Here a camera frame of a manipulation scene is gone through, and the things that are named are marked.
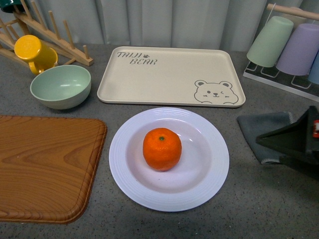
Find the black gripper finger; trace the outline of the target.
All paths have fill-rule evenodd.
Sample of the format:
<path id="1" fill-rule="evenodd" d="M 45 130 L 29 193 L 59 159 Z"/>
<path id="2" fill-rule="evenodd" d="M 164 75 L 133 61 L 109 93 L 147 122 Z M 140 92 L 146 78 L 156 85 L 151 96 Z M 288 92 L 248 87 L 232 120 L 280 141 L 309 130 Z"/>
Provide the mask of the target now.
<path id="1" fill-rule="evenodd" d="M 310 106 L 294 123 L 256 138 L 262 146 L 284 154 L 280 162 L 306 172 L 319 170 L 319 111 Z"/>

